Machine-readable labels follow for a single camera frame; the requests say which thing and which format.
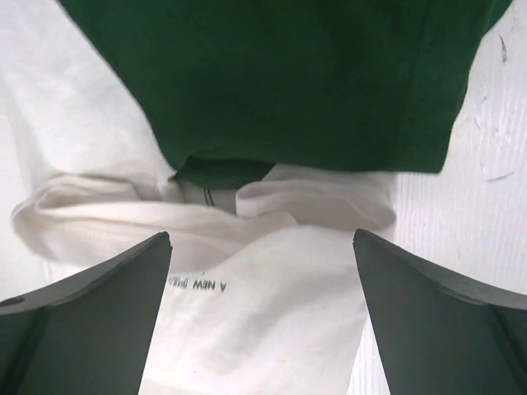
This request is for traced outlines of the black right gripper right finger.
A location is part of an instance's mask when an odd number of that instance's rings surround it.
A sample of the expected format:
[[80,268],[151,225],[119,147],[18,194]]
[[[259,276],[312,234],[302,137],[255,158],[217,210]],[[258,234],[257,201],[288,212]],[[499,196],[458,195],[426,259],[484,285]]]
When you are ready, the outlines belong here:
[[389,390],[526,392],[526,297],[415,256],[366,230],[354,251]]

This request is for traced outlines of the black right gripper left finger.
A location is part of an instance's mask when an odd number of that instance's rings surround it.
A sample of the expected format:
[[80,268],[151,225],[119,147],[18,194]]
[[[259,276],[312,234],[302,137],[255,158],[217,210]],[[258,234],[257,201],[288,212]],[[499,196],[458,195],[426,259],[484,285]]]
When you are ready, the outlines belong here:
[[171,256],[166,232],[1,303],[3,394],[136,394]]

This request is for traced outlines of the white green-sleeved Charlie Brown shirt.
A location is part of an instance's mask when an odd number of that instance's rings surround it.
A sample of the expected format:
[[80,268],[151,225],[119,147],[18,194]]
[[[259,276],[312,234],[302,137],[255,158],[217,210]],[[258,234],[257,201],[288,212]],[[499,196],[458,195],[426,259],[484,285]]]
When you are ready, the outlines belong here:
[[351,234],[395,220],[380,174],[172,160],[55,1],[2,2],[1,86],[31,186],[12,227],[50,280],[170,235],[141,393],[346,391],[366,313]]

